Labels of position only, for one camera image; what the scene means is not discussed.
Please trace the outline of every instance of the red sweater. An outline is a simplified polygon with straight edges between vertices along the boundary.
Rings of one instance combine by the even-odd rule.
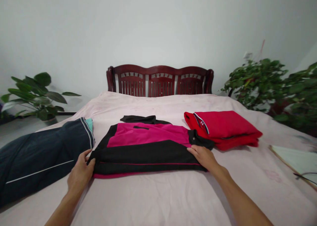
[[[199,136],[215,142],[219,150],[226,151],[240,145],[258,147],[262,133],[234,111],[184,113],[190,129]]]

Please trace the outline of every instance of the clothing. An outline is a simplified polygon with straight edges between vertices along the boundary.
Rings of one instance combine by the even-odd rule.
[[[85,120],[87,125],[88,125],[88,128],[90,129],[90,131],[92,132],[92,128],[93,128],[93,123],[92,123],[92,119],[89,118],[89,119],[86,119]]]
[[[8,143],[0,149],[0,207],[63,178],[93,145],[84,118]]]
[[[143,121],[151,124],[134,123]],[[110,127],[89,161],[96,159],[95,178],[114,178],[132,174],[172,171],[207,171],[187,147],[196,144],[212,149],[213,141],[197,135],[196,130],[158,121],[155,116],[124,116]]]
[[[240,145],[258,147],[262,133],[234,111],[184,113],[185,121],[198,135],[226,151]]]

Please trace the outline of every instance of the wall outlet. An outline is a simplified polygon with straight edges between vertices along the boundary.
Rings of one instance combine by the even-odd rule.
[[[252,52],[248,52],[248,51],[246,51],[243,56],[243,58],[247,60],[251,59],[251,57],[252,57]]]

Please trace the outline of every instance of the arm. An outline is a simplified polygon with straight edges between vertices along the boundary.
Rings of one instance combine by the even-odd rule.
[[[88,160],[86,156],[90,152],[91,149],[79,155],[78,160],[67,180],[68,192],[45,226],[68,226],[71,224],[73,212],[90,178],[92,177],[93,168],[95,166],[95,159],[91,160],[88,166],[86,164],[86,161]]]
[[[273,225],[259,207],[234,182],[228,170],[218,164],[210,150],[196,145],[192,145],[187,150],[215,177],[230,204],[237,225]]]

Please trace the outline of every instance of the left hand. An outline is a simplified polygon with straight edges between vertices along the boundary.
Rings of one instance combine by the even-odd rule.
[[[88,157],[86,156],[91,151],[92,149],[89,149],[79,155],[78,160],[70,172],[67,180],[68,192],[82,194],[86,188],[89,180],[92,177],[93,169],[96,163],[96,159],[94,158],[87,166],[86,162]]]

